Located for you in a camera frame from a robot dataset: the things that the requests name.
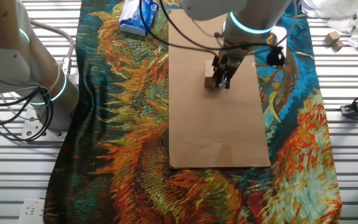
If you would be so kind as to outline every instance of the white metal table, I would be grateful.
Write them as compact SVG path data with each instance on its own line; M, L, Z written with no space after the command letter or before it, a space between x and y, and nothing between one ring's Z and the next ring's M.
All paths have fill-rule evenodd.
M23 3L32 19L76 36L81 1L23 0ZM339 110L339 106L351 103L358 96L358 53L348 46L334 53L323 42L326 34L333 31L326 26L326 21L309 19L309 24L343 201L341 224L358 224L358 122L343 118ZM35 33L56 60L61 61L68 42L47 30L35 28ZM341 40L347 44L348 38L342 35ZM75 54L71 74L77 82ZM0 114L2 119L12 116L3 108ZM21 134L23 123L18 119L7 126L13 133ZM0 224L17 223L25 198L45 197L59 150L17 146L0 136Z

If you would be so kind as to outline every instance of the small wooden block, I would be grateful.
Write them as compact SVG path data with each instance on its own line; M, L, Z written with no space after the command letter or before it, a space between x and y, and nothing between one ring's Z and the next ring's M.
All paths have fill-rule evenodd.
M213 87L214 86L214 67L212 66L212 60L205 60L204 63L204 71L205 71L205 87Z
M337 52L341 50L343 46L344 44L342 43L342 41L338 41L333 45L333 49Z
M339 39L341 38L341 36L336 32L330 32L326 38L325 38L325 41L327 44L329 45L333 45L335 44L337 41L339 41Z

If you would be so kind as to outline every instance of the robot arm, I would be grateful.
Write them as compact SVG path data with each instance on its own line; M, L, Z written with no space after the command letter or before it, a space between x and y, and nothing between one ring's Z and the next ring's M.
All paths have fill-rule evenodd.
M182 0L182 8L194 20L207 20L227 13L223 24L224 47L262 43L273 32L280 40L287 34L275 26L291 0ZM287 42L279 45L285 56ZM221 50L214 60L215 87L230 88L230 79L244 57L257 47Z
M0 0L0 80L3 81L0 93L15 91L27 96L32 90L22 90L26 85L47 88L54 108L49 129L68 130L78 99L78 87L65 76L38 39L20 0ZM46 109L42 107L42 96L37 95L31 103L40 105L37 115L43 117Z

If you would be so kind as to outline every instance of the cardboard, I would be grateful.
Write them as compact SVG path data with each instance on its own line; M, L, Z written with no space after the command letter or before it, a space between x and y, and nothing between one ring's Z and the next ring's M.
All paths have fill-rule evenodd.
M325 41L328 45L333 45L337 41L339 41L340 38L341 38L341 36L336 31L334 31L334 32L330 32L329 34L327 34Z
M189 38L219 47L181 9L170 17ZM199 22L222 30L226 16ZM193 46L170 25L169 42ZM174 168L268 167L269 153L254 56L241 63L230 90L206 88L206 52L169 46L169 155Z

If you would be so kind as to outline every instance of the colorful tablecloth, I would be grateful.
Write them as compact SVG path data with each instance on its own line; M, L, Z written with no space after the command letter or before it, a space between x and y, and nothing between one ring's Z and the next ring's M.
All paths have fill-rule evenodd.
M306 17L297 15L284 69L267 66L267 52L256 57L272 166L173 170L168 49L120 32L122 6L82 1L80 101L50 179L45 224L337 223L341 199ZM279 21L287 30L292 8ZM160 11L153 31L168 39Z

